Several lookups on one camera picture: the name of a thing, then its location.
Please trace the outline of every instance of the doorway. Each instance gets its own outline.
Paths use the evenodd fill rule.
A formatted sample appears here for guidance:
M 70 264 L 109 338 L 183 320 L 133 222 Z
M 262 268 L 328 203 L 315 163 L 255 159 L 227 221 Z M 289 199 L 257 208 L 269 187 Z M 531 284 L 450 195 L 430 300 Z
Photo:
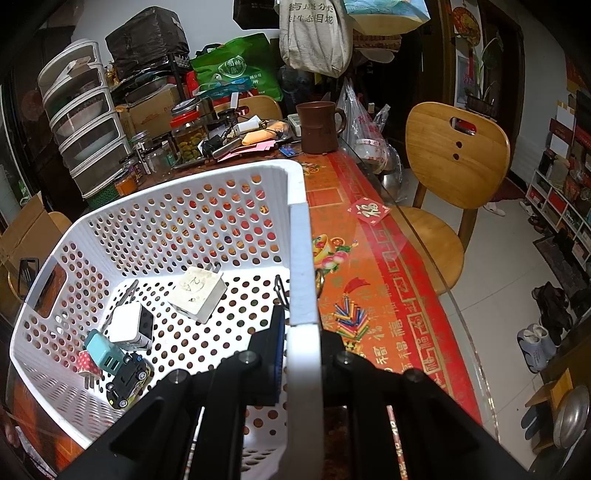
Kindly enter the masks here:
M 480 0 L 479 7 L 484 45 L 497 35 L 503 43 L 498 65 L 494 69 L 485 69 L 484 85 L 491 87 L 487 100 L 494 100 L 496 111 L 493 117 L 509 139 L 512 161 L 525 91 L 523 33 L 519 24 L 490 0 Z

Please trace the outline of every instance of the chair leg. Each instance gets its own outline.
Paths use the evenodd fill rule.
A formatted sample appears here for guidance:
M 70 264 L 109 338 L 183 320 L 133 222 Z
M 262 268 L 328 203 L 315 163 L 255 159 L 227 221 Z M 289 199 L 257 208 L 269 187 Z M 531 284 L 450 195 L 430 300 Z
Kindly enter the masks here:
M 464 252 L 466 251 L 466 248 L 468 248 L 468 243 L 472 237 L 474 225 L 476 225 L 477 214 L 478 209 L 464 209 L 462 212 L 462 222 L 460 223 L 460 228 L 457 231 L 457 235 L 460 237 L 460 241 L 464 247 Z
M 423 200 L 425 199 L 425 194 L 427 193 L 427 187 L 423 185 L 421 182 L 417 185 L 417 191 L 414 194 L 413 200 L 413 207 L 420 208 L 423 206 Z

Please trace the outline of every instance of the cardboard box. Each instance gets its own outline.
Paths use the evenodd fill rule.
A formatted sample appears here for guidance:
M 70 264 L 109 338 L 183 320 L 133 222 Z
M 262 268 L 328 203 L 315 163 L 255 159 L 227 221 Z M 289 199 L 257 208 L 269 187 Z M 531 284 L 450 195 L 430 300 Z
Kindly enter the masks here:
M 60 239 L 61 232 L 45 210 L 41 193 L 38 193 L 0 237 L 0 261 L 11 275 L 18 277 L 21 258 L 38 258 L 39 265 L 43 265 Z
M 119 119 L 128 138 L 147 130 L 152 138 L 170 132 L 171 110 L 180 97 L 176 85 L 166 85 L 156 95 L 133 105 L 119 105 Z

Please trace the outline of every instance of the wall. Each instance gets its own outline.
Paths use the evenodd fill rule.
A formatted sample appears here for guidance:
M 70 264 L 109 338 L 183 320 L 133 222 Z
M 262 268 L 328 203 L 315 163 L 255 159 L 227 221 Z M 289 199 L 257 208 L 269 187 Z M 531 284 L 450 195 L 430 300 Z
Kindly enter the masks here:
M 568 103 L 564 51 L 519 2 L 491 1 L 513 18 L 523 32 L 525 93 L 511 170 L 529 183 L 546 146 L 550 119 L 556 117 L 556 102 Z
M 278 37 L 278 30 L 242 30 L 232 19 L 233 0 L 85 0 L 72 40 L 90 38 L 99 43 L 103 64 L 113 60 L 105 37 L 144 8 L 163 7 L 174 11 L 180 21 L 190 55 L 210 43 L 225 43 L 263 31 L 267 37 Z

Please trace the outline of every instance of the table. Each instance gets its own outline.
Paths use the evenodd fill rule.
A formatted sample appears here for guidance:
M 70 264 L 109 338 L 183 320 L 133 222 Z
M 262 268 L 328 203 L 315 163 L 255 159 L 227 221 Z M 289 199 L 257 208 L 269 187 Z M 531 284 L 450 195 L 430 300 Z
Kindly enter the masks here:
M 281 154 L 274 151 L 263 157 L 191 168 L 167 180 L 278 157 Z M 346 339 L 348 349 L 395 372 L 421 368 L 476 421 L 493 420 L 496 425 L 490 393 L 461 313 L 448 288 L 436 296 L 428 271 L 437 273 L 437 268 L 433 262 L 423 263 L 419 252 L 424 246 L 388 190 L 371 173 L 371 166 L 344 142 L 336 152 L 301 153 L 293 160 L 304 170 L 318 247 L 315 263 L 325 277 L 319 299 L 323 326 L 339 328 L 337 306 L 344 308 L 347 299 L 354 302 L 367 315 L 369 325 L 360 338 Z M 148 177 L 142 189 L 156 183 Z M 348 208 L 362 197 L 390 205 L 389 215 L 373 226 L 361 222 Z M 14 375 L 10 390 L 13 401 L 9 407 L 31 443 L 52 468 L 63 469 L 80 453 L 78 445 L 53 424 Z

